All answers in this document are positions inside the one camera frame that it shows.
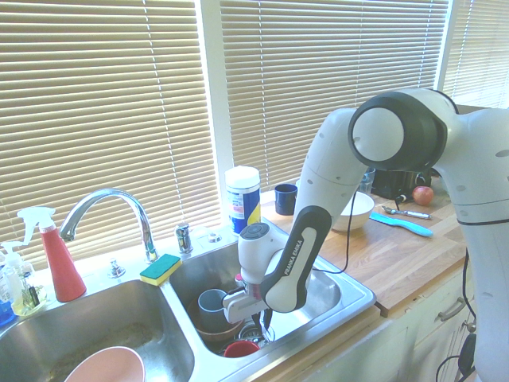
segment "red apple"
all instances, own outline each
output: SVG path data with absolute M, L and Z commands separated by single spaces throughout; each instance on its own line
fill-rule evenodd
M 418 205 L 428 205 L 433 200 L 433 190 L 430 187 L 420 185 L 412 192 L 412 198 Z

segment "faucet handle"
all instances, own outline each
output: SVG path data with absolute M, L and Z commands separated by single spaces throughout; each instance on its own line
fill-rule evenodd
M 189 236 L 189 224 L 177 224 L 175 227 L 175 236 L 177 237 L 178 247 L 181 253 L 189 253 L 192 251 L 191 236 Z
M 126 273 L 126 268 L 120 267 L 117 264 L 117 259 L 115 257 L 112 257 L 110 259 L 110 270 L 108 271 L 108 277 L 110 279 L 117 279 L 120 276 L 122 276 L 124 273 Z

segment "green and yellow sponge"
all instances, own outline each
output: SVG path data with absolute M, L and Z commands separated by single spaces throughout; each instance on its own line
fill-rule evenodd
M 181 264 L 182 260 L 180 257 L 164 254 L 140 273 L 140 279 L 145 283 L 158 287 L 176 271 Z

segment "butcher block countertop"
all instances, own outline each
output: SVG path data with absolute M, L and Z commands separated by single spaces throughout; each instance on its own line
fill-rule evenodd
M 434 198 L 426 207 L 407 202 L 401 204 L 400 209 L 425 212 L 433 219 L 392 216 L 429 228 L 433 231 L 432 237 L 418 236 L 404 228 L 371 219 L 350 233 L 346 273 L 375 292 L 376 305 L 384 317 L 389 317 L 464 262 L 464 238 L 449 195 L 437 177 L 433 178 L 432 189 Z M 393 201 L 376 195 L 371 197 L 375 200 L 374 211 L 378 213 L 387 215 L 381 205 L 395 208 Z M 291 229 L 293 217 L 278 215 L 274 211 L 274 202 L 262 206 L 262 216 L 286 232 Z M 331 231 L 320 252 L 339 269 L 343 269 L 346 261 L 346 239 L 346 232 Z

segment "cabinet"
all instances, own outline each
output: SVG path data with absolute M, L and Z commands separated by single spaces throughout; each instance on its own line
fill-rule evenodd
M 460 352 L 468 335 L 463 322 L 469 319 L 465 307 L 446 322 L 440 312 L 453 310 L 461 296 L 462 274 L 429 288 L 399 316 L 389 317 L 375 328 L 366 328 L 350 341 L 334 349 L 292 381 L 344 382 L 430 382 L 438 365 Z M 468 281 L 467 295 L 472 298 Z M 453 382 L 457 360 L 446 364 L 440 382 Z

